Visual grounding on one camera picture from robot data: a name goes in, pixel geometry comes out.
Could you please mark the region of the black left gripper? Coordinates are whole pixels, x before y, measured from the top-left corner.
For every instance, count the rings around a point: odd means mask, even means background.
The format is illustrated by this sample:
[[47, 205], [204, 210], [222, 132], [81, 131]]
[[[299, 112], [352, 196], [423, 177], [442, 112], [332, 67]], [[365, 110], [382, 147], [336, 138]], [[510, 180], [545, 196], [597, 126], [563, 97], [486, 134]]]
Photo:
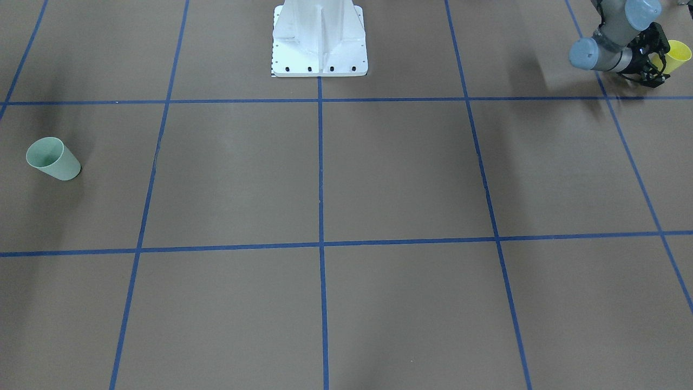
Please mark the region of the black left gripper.
[[[628, 75], [639, 76], [639, 84], [644, 87], [656, 88], [666, 82], [669, 74], [661, 71], [665, 71], [668, 64], [666, 55], [670, 51], [670, 45], [660, 24], [651, 23], [628, 47], [632, 51], [632, 59], [627, 67]], [[651, 63], [653, 54], [654, 66]]]

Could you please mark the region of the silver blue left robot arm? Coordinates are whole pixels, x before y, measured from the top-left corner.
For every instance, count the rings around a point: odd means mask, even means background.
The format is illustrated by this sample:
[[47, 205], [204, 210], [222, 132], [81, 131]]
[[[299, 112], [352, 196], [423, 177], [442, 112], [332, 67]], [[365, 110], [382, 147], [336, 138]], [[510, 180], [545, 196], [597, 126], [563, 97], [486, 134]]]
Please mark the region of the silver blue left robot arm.
[[671, 76], [666, 54], [671, 46], [656, 20], [659, 1], [593, 1], [601, 20], [590, 37], [570, 47], [568, 59], [578, 69], [613, 73], [640, 86], [655, 88]]

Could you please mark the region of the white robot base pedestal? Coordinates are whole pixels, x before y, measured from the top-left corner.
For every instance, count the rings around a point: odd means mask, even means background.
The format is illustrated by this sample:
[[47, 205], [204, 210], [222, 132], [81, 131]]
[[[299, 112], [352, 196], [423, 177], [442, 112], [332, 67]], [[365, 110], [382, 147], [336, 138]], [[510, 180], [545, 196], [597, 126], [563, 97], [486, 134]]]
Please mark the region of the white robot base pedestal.
[[369, 70], [362, 7], [352, 1], [285, 1], [275, 7], [274, 77], [360, 77]]

